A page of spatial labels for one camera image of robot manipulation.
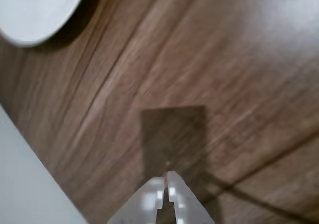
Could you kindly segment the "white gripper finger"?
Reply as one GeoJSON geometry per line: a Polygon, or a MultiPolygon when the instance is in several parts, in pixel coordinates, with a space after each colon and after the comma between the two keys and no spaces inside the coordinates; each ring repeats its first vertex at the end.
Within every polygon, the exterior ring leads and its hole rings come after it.
{"type": "Polygon", "coordinates": [[[165,179],[153,177],[109,219],[109,224],[155,224],[163,207],[165,179]]]}
{"type": "Polygon", "coordinates": [[[175,171],[167,173],[168,199],[174,205],[177,224],[214,224],[182,177],[175,171]]]}

